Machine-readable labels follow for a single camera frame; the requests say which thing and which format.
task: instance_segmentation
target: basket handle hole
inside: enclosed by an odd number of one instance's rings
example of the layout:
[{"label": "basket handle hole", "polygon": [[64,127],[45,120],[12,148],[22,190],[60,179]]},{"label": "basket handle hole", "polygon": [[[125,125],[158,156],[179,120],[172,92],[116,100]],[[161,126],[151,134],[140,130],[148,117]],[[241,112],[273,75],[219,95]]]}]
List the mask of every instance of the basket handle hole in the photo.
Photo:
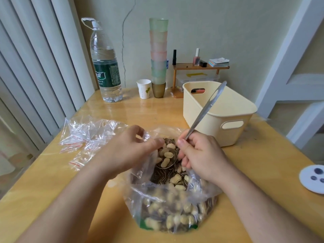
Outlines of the basket handle hole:
[{"label": "basket handle hole", "polygon": [[235,128],[240,128],[244,124],[243,121],[234,121],[234,122],[226,122],[222,125],[223,130],[228,130],[228,129],[235,129]]},{"label": "basket handle hole", "polygon": [[191,90],[192,94],[198,94],[198,93],[205,93],[205,88],[197,88],[197,89],[192,89]]}]

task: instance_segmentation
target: cream plastic basket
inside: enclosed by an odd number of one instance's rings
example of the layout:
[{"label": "cream plastic basket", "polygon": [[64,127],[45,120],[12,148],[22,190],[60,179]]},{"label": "cream plastic basket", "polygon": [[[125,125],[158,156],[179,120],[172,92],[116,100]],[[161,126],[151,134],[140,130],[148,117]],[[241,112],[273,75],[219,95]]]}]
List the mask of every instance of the cream plastic basket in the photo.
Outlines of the cream plastic basket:
[{"label": "cream plastic basket", "polygon": [[[183,116],[192,126],[198,114],[221,83],[213,81],[188,82],[183,85]],[[204,93],[191,90],[204,88]],[[212,135],[221,147],[235,144],[257,107],[239,93],[225,86],[215,104],[195,128]]]}]

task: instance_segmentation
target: large plastic water bottle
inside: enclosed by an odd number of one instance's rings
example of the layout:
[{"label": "large plastic water bottle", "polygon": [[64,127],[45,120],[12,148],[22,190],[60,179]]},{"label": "large plastic water bottle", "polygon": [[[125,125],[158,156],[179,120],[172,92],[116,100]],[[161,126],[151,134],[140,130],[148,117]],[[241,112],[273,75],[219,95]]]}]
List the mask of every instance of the large plastic water bottle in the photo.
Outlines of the large plastic water bottle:
[{"label": "large plastic water bottle", "polygon": [[[85,26],[93,30],[90,39],[90,50],[101,96],[106,102],[121,101],[123,92],[112,42],[97,20],[93,18],[81,18],[81,20]],[[92,22],[92,28],[85,24],[86,20]]]}]

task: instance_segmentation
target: plastic bag of nuts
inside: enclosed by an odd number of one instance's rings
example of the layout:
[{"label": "plastic bag of nuts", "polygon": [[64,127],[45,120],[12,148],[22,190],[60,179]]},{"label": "plastic bag of nuts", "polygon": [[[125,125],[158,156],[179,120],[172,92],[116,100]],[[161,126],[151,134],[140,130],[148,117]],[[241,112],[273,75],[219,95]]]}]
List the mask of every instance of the plastic bag of nuts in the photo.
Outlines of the plastic bag of nuts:
[{"label": "plastic bag of nuts", "polygon": [[[193,170],[181,166],[176,146],[181,132],[167,126],[149,131],[150,137],[163,137],[165,145],[152,153],[136,172],[130,173],[124,199],[141,228],[169,233],[196,229],[212,212],[217,195],[222,192]],[[132,175],[139,170],[140,177]]]}]

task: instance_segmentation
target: white paper cup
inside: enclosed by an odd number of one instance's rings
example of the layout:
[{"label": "white paper cup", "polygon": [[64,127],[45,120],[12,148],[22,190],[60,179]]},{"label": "white paper cup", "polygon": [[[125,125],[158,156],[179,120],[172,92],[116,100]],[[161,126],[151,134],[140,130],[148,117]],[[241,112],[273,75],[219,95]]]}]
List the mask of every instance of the white paper cup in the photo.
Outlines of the white paper cup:
[{"label": "white paper cup", "polygon": [[151,80],[140,79],[137,81],[138,92],[141,99],[148,99],[150,97],[150,91],[152,88]]}]

